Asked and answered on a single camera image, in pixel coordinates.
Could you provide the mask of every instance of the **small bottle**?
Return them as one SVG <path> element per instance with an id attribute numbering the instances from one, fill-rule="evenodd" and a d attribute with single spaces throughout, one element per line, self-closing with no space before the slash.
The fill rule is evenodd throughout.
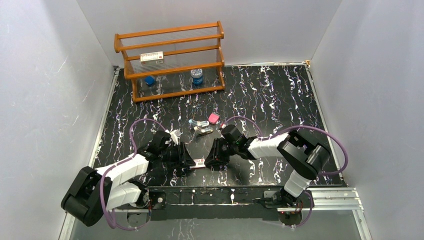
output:
<path id="1" fill-rule="evenodd" d="M 203 70 L 201 68 L 191 70 L 190 75 L 194 85 L 203 83 Z"/>
<path id="2" fill-rule="evenodd" d="M 155 78 L 153 76 L 147 76 L 147 77 L 144 78 L 144 82 L 148 86 L 151 86 L 151 85 L 153 85 L 156 82 L 156 80 L 155 80 Z"/>

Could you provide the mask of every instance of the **gray wall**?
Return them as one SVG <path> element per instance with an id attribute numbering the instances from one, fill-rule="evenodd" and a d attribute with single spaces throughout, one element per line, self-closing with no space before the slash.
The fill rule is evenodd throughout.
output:
<path id="1" fill-rule="evenodd" d="M 113 65 L 114 34 L 221 21 L 225 64 L 312 58 L 341 0 L 77 0 Z"/>
<path id="2" fill-rule="evenodd" d="M 113 67 L 75 0 L 0 1 L 0 238 L 53 240 Z"/>
<path id="3" fill-rule="evenodd" d="M 374 239 L 423 239 L 424 1 L 344 0 L 312 58 Z"/>

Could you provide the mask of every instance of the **can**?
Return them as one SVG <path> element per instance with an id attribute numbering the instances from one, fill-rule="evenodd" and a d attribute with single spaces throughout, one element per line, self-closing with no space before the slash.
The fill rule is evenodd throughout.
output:
<path id="1" fill-rule="evenodd" d="M 194 85 L 203 83 L 203 70 L 201 68 L 191 70 L 190 75 Z"/>

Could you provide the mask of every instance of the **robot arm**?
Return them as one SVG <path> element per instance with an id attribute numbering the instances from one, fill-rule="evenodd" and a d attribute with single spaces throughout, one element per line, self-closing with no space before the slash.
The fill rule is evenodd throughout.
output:
<path id="1" fill-rule="evenodd" d="M 104 178 L 103 197 L 106 210 L 125 204 L 145 206 L 149 201 L 148 188 L 132 178 L 145 174 L 152 164 L 161 159 L 173 167 L 189 167 L 196 163 L 188 154 L 180 131 L 157 131 L 150 144 L 116 163 L 93 169 L 82 168 L 61 202 L 61 207 L 83 222 L 94 225 L 102 216 L 100 183 L 105 172 L 114 166 Z"/>
<path id="2" fill-rule="evenodd" d="M 246 138 L 236 126 L 228 125 L 221 133 L 222 137 L 214 140 L 205 164 L 225 164 L 229 161 L 228 156 L 235 154 L 248 160 L 284 157 L 294 168 L 281 190 L 282 200 L 288 205 L 295 202 L 309 183 L 318 177 L 331 156 L 329 148 L 306 129 L 292 130 L 268 138 Z"/>

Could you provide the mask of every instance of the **white box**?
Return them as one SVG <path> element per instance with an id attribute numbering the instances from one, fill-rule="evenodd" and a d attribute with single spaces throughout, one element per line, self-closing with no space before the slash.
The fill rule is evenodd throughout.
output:
<path id="1" fill-rule="evenodd" d="M 142 67 L 163 64 L 164 61 L 163 51 L 140 54 L 140 63 Z"/>

